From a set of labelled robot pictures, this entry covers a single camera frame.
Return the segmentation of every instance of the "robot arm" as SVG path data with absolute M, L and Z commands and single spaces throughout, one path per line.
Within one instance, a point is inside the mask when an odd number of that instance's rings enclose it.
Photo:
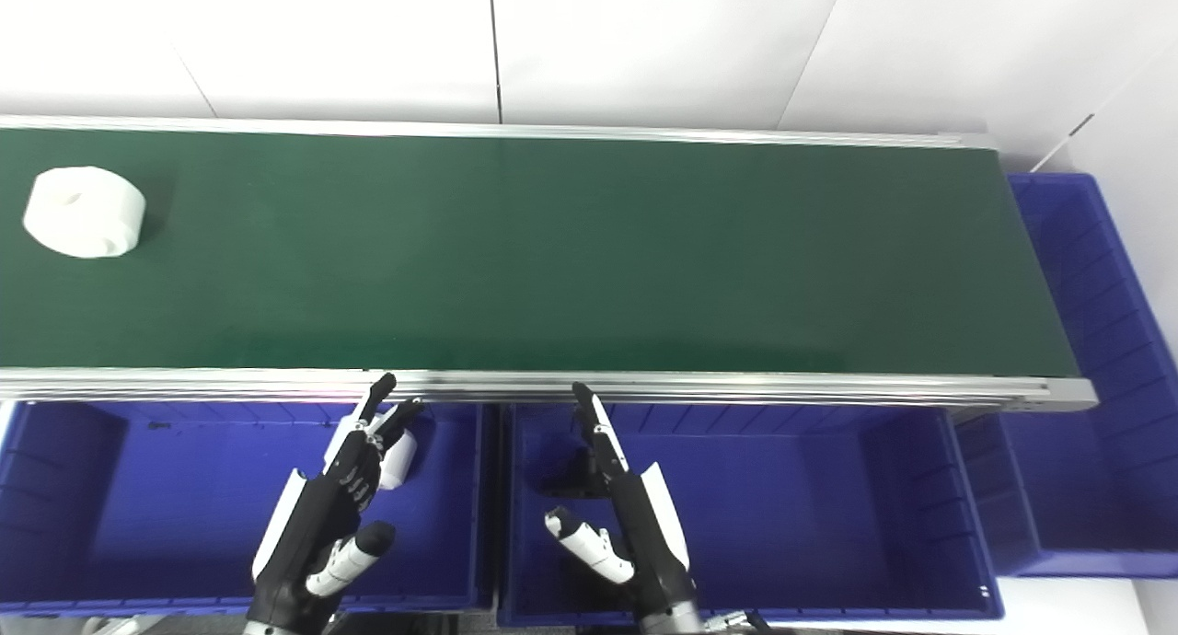
M 595 530 L 564 507 L 545 514 L 545 527 L 598 575 L 630 589 L 643 633 L 701 633 L 687 544 L 662 470 L 655 463 L 641 475 L 630 471 L 600 397 L 581 383 L 573 384 L 573 392 L 574 417 L 605 484 L 629 558 L 615 553 L 605 530 Z
M 320 475 L 291 471 L 253 560 L 246 635 L 319 635 L 343 589 L 392 547 L 391 524 L 359 524 L 379 488 L 401 484 L 416 449 L 405 426 L 423 409 L 421 399 L 376 412 L 396 383 L 385 373 L 340 419 Z

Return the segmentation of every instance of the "white cylinder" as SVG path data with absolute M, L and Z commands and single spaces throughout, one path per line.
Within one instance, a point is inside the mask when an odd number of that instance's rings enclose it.
M 53 168 L 33 181 L 25 230 L 58 253 L 113 258 L 139 244 L 144 206 L 139 190 L 110 171 Z
M 401 435 L 389 449 L 380 463 L 380 490 L 399 488 L 409 472 L 409 465 L 413 463 L 413 454 L 417 452 L 417 438 L 408 430 Z

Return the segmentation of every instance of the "blue plastic crate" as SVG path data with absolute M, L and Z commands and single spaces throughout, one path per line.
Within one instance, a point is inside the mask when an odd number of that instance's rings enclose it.
M 1002 575 L 1178 576 L 1178 378 L 1088 174 L 1011 174 L 1083 375 L 1083 414 L 958 430 Z
M 995 619 L 1001 603 L 946 414 L 833 405 L 610 405 L 631 467 L 662 465 L 707 614 Z M 551 496 L 583 443 L 571 405 L 515 405 L 505 627 L 631 624 L 552 540 L 557 504 L 617 535 L 608 501 Z
M 366 520 L 397 528 L 344 609 L 487 607 L 495 444 L 482 405 L 430 404 L 405 484 Z M 350 404 L 18 405 L 0 448 L 0 614 L 241 613 L 291 468 L 320 470 Z

